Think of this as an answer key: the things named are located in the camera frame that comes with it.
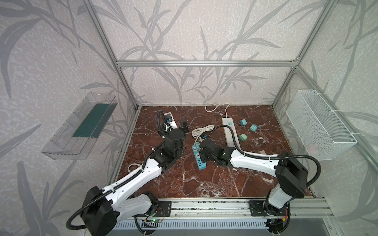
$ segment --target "clear plastic tray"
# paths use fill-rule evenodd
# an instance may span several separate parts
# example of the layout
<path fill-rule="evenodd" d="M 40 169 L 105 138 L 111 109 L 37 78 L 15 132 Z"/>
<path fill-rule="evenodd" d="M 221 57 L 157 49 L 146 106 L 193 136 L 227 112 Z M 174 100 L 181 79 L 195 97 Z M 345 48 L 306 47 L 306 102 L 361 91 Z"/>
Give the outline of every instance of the clear plastic tray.
<path fill-rule="evenodd" d="M 116 105 L 114 95 L 89 92 L 42 153 L 52 159 L 85 160 Z"/>

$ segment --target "white power cord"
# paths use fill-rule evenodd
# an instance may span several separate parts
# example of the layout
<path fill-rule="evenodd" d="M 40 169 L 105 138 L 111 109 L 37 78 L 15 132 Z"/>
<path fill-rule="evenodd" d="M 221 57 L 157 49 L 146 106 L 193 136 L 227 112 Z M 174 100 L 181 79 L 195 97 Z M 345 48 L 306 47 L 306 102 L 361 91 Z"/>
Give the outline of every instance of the white power cord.
<path fill-rule="evenodd" d="M 208 126 L 205 126 L 205 127 L 202 127 L 202 128 L 197 128 L 197 129 L 193 130 L 192 131 L 192 136 L 193 136 L 193 138 L 195 138 L 194 145 L 197 142 L 198 138 L 200 138 L 200 140 L 202 141 L 202 139 L 200 137 L 201 134 L 203 134 L 206 131 L 211 131 L 213 129 L 214 129 L 213 125 L 208 125 Z"/>
<path fill-rule="evenodd" d="M 132 164 L 130 164 L 130 165 L 128 166 L 128 168 L 127 168 L 127 171 L 128 171 L 129 173 L 131 173 L 131 172 L 134 171 L 134 170 L 130 170 L 130 166 L 132 166 L 132 165 L 137 165 L 138 167 L 141 167 L 141 166 L 142 166 L 141 164 L 137 164 L 137 163 L 132 163 Z"/>
<path fill-rule="evenodd" d="M 213 110 L 208 111 L 207 108 L 206 108 L 208 105 L 214 105 L 214 106 L 216 106 L 216 107 L 215 107 Z M 215 109 L 216 109 L 218 106 L 225 106 L 225 105 L 228 105 L 228 106 L 226 107 L 226 109 L 225 109 L 226 118 L 227 118 L 227 108 L 231 105 L 231 103 L 225 103 L 225 104 L 208 103 L 208 104 L 206 104 L 206 106 L 205 106 L 205 110 L 206 110 L 207 112 L 213 112 L 213 111 L 215 111 Z"/>

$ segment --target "blue power strip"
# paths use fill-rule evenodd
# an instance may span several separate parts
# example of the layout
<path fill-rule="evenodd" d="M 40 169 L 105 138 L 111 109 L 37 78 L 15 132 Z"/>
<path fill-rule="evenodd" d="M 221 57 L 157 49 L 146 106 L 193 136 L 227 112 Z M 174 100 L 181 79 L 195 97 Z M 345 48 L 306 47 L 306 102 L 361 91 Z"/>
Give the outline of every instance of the blue power strip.
<path fill-rule="evenodd" d="M 203 163 L 200 158 L 200 143 L 196 142 L 195 145 L 192 146 L 193 153 L 195 160 L 197 161 L 198 169 L 203 170 L 206 168 L 206 163 Z"/>

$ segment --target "robotic arm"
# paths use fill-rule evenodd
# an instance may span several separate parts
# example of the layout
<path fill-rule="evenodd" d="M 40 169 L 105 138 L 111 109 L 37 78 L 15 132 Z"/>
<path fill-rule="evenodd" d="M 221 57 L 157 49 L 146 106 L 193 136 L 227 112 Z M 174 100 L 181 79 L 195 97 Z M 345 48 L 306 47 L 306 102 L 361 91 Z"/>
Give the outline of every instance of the robotic arm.
<path fill-rule="evenodd" d="M 163 128 L 160 125 L 160 116 L 164 118 Z M 160 111 L 157 117 L 159 133 L 164 141 L 152 149 L 144 163 L 127 176 L 110 184 L 103 189 L 97 186 L 90 189 L 85 197 L 82 208 L 77 210 L 67 221 L 66 227 L 71 230 L 87 228 L 92 236 L 107 235 L 117 222 L 135 216 L 137 214 L 153 215 L 158 210 L 158 199 L 151 192 L 146 192 L 138 197 L 129 197 L 148 181 L 158 177 L 179 159 L 184 151 L 183 144 L 185 134 L 189 132 L 187 123 L 183 120 L 183 127 L 178 128 L 171 113 Z M 262 155 L 248 153 L 239 147 L 220 148 L 214 141 L 208 138 L 200 144 L 200 157 L 202 162 L 214 161 L 216 165 L 225 167 L 248 168 L 268 173 L 277 177 L 279 184 L 268 193 L 264 203 L 249 205 L 253 210 L 265 215 L 276 216 L 281 208 L 294 198 L 303 198 L 305 189 L 320 175 L 319 162 L 310 156 L 296 155 Z M 314 160 L 318 171 L 315 177 L 306 183 L 308 171 L 296 159 L 308 158 Z M 72 225 L 72 220 L 80 215 L 85 225 Z"/>
<path fill-rule="evenodd" d="M 161 127 L 160 116 L 164 126 Z M 107 235 L 117 222 L 137 214 L 152 215 L 158 209 L 158 199 L 151 192 L 128 199 L 135 191 L 148 181 L 158 177 L 179 159 L 184 151 L 185 134 L 189 132 L 186 121 L 178 128 L 171 113 L 158 113 L 159 133 L 164 141 L 146 157 L 139 168 L 127 176 L 103 189 L 91 188 L 84 199 L 83 206 L 67 221 L 66 227 L 71 230 L 87 228 L 92 236 Z M 72 220 L 80 215 L 85 225 L 72 225 Z"/>
<path fill-rule="evenodd" d="M 234 143 L 235 136 L 231 127 L 226 127 L 232 134 Z M 272 175 L 278 179 L 273 190 L 269 191 L 265 201 L 249 201 L 249 207 L 252 216 L 279 216 L 283 210 L 287 211 L 288 221 L 283 225 L 286 217 L 271 222 L 267 222 L 269 232 L 280 233 L 286 229 L 290 221 L 290 200 L 294 198 L 303 198 L 306 187 L 314 183 L 321 173 L 321 166 L 317 159 L 307 155 L 291 155 L 283 153 L 282 155 L 265 155 L 259 153 L 249 153 L 242 151 L 237 145 L 235 147 L 220 148 L 213 140 L 211 134 L 200 144 L 200 158 L 202 162 L 213 161 L 216 165 L 225 167 L 242 167 L 251 170 L 261 171 Z M 317 170 L 315 176 L 307 182 L 308 170 L 297 160 L 297 158 L 310 159 L 315 162 Z"/>

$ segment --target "red wire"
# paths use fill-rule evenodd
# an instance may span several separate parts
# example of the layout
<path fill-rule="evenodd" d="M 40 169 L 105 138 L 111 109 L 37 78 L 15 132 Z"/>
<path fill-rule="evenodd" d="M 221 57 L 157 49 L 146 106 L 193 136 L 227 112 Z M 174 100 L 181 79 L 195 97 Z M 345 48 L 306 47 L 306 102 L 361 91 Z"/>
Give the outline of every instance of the red wire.
<path fill-rule="evenodd" d="M 284 219 L 286 220 L 287 218 L 287 210 L 285 208 L 283 208 L 285 211 L 286 211 L 286 216 L 284 217 Z"/>
<path fill-rule="evenodd" d="M 165 210 L 163 208 L 158 208 L 157 210 L 163 210 L 164 211 L 164 216 L 163 216 L 163 220 L 164 220 L 164 218 L 165 218 Z"/>

